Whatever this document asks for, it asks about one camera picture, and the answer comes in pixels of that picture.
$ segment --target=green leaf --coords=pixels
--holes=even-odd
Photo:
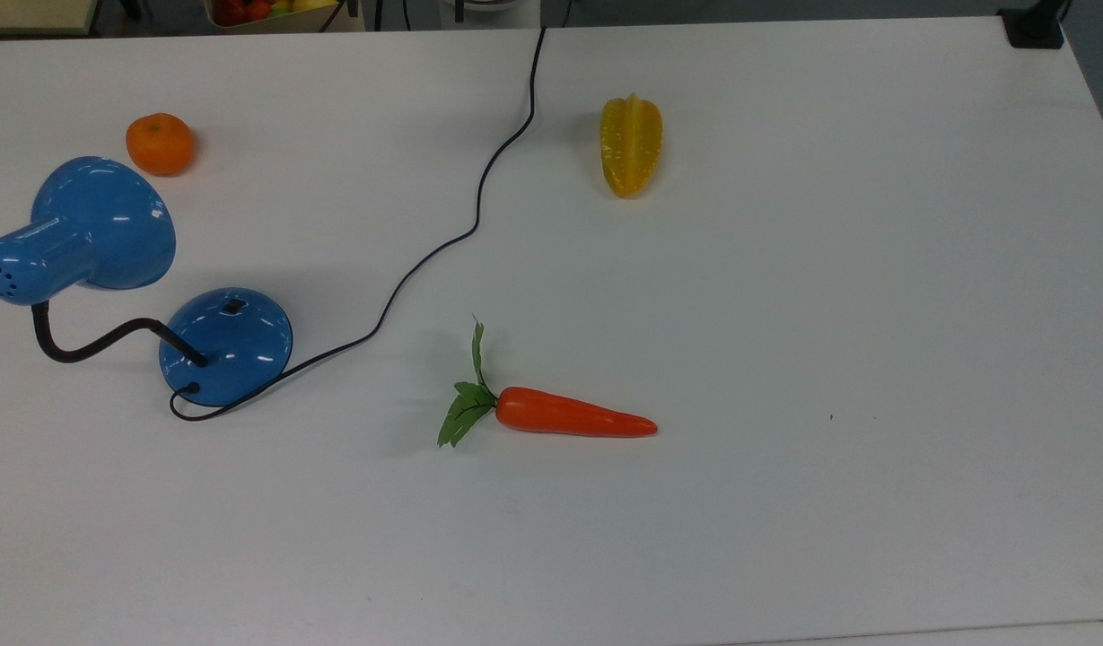
[[[491,388],[486,388],[486,381],[483,379],[483,356],[480,354],[480,343],[483,340],[483,324],[475,320],[475,335],[472,338],[472,364],[475,365],[475,377],[483,386],[486,392],[490,394],[491,398],[494,399],[494,392],[491,392]]]
[[[483,388],[480,384],[460,381],[456,385],[456,391],[460,394],[460,397],[464,398],[469,402],[480,403],[483,406],[494,406],[494,395],[489,392],[489,390]]]
[[[465,385],[479,388],[475,384]],[[472,430],[475,422],[480,421],[480,418],[489,413],[489,410],[493,407],[493,403],[482,401],[480,398],[467,398],[461,392],[451,402],[451,408],[448,409],[448,417],[445,418],[443,427],[440,428],[439,445],[450,444],[456,446],[460,444],[461,439],[468,434],[469,430]]]
[[[452,446],[460,444],[461,439],[464,439],[468,431],[472,430],[475,422],[480,421],[496,405],[496,397],[486,388],[486,383],[483,380],[482,359],[480,357],[480,342],[482,338],[483,324],[476,321],[475,336],[472,340],[472,360],[475,364],[475,376],[479,378],[479,383],[460,381],[456,385],[456,391],[459,394],[456,396],[456,400],[451,402],[451,408],[448,408],[448,417],[445,418],[443,427],[440,428],[440,446],[445,444]]]

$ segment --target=floor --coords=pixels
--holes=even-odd
[[[400,1],[415,30],[440,28],[445,0],[387,0],[384,30],[403,30]],[[119,0],[103,0],[96,17],[100,36],[193,36],[214,34],[201,0],[140,0],[140,21],[125,17]],[[375,0],[362,0],[373,24]],[[572,0],[572,26],[741,21],[840,20],[842,18],[994,15],[998,8],[1026,8],[1029,0]],[[567,0],[542,0],[546,24],[563,22]],[[1103,118],[1103,0],[1073,0],[1064,21],[1077,60]]]

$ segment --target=orange carrot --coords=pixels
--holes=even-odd
[[[460,381],[456,385],[456,391],[459,394],[451,402],[448,417],[440,429],[440,446],[445,444],[456,446],[472,426],[491,409],[494,409],[494,418],[501,424],[517,431],[612,438],[653,437],[657,432],[657,426],[645,417],[617,412],[586,401],[536,391],[533,388],[511,386],[500,392],[499,397],[494,396],[483,380],[480,357],[482,338],[483,324],[476,322],[475,336],[472,340],[472,359],[479,383]]]

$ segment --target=fruit basket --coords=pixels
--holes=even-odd
[[[214,18],[214,4],[217,1],[203,0],[203,3],[207,22],[212,23],[212,26],[219,33],[309,33],[321,29],[334,11],[334,3],[332,3],[325,4],[323,8],[308,9],[308,11],[303,12],[286,13],[286,15],[281,17],[264,18],[260,21],[224,26],[217,24]],[[338,13],[334,20],[341,23],[346,21],[350,24],[358,25],[358,29],[363,30],[363,18],[347,17],[347,8],[341,8],[340,13]]]

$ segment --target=blue desk lamp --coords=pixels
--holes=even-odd
[[[31,223],[0,238],[0,298],[33,311],[45,355],[75,364],[133,331],[161,336],[161,372],[173,392],[226,406],[266,388],[291,355],[291,324],[272,299],[246,289],[214,290],[185,303],[164,325],[136,319],[83,348],[52,340],[50,299],[76,282],[131,290],[160,281],[175,255],[172,218],[157,190],[132,169],[78,158],[47,176]]]

